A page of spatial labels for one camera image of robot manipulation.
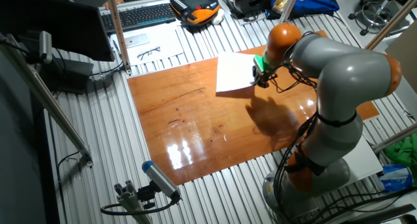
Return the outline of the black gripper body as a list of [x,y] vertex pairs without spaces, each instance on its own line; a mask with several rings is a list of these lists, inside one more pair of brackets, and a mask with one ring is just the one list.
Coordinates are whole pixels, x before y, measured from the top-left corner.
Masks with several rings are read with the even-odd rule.
[[257,71],[257,76],[259,76],[261,79],[259,82],[269,82],[270,79],[273,79],[276,77],[277,70],[266,70],[264,72]]

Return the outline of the person's hand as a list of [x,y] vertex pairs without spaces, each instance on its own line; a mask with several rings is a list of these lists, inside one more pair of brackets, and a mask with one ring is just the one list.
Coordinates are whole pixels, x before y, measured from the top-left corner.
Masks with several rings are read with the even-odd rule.
[[[119,5],[119,4],[123,3],[123,2],[124,2],[124,0],[115,0],[115,2],[116,2],[116,5]],[[108,2],[105,2],[105,3],[103,4],[103,7],[104,7],[106,10],[109,10],[109,3],[108,3]]]

